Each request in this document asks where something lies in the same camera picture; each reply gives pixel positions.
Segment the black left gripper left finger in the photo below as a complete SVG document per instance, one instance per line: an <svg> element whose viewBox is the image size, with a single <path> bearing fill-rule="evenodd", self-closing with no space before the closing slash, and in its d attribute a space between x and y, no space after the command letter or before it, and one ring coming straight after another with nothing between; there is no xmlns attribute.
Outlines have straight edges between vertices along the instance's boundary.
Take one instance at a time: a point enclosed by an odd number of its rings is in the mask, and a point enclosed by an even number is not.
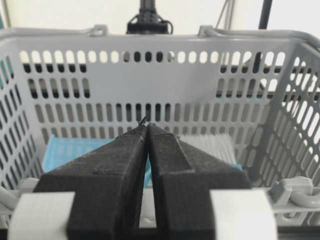
<svg viewBox="0 0 320 240"><path fill-rule="evenodd" d="M148 129L43 174L11 217L10 240L114 240L139 225Z"/></svg>

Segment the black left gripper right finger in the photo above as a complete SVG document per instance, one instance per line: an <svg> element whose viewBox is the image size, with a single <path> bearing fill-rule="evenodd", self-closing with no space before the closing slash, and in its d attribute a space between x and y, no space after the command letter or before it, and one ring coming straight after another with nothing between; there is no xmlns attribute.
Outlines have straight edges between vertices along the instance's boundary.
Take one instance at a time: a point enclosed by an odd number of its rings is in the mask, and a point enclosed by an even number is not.
<svg viewBox="0 0 320 240"><path fill-rule="evenodd" d="M265 193L246 174L148 125L156 224L167 240L275 240Z"/></svg>

